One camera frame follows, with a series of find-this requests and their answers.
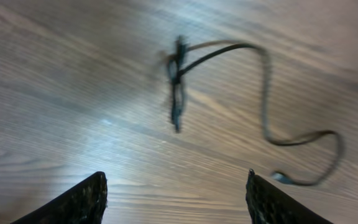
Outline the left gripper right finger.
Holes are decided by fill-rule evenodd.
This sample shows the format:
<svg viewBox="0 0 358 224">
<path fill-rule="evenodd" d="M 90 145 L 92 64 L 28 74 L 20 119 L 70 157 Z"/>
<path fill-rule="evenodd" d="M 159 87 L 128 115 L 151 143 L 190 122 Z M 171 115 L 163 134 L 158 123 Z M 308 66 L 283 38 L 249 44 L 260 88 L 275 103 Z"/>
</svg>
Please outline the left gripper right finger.
<svg viewBox="0 0 358 224">
<path fill-rule="evenodd" d="M 332 224 L 250 170 L 246 203 L 253 224 Z"/>
</svg>

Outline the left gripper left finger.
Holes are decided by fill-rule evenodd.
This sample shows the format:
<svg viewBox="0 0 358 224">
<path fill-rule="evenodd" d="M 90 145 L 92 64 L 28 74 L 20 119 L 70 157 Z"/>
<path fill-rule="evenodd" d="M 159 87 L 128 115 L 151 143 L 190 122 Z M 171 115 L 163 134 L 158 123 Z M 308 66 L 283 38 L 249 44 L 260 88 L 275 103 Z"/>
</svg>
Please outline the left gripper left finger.
<svg viewBox="0 0 358 224">
<path fill-rule="evenodd" d="M 12 224 L 101 224 L 108 187 L 98 171 Z"/>
</svg>

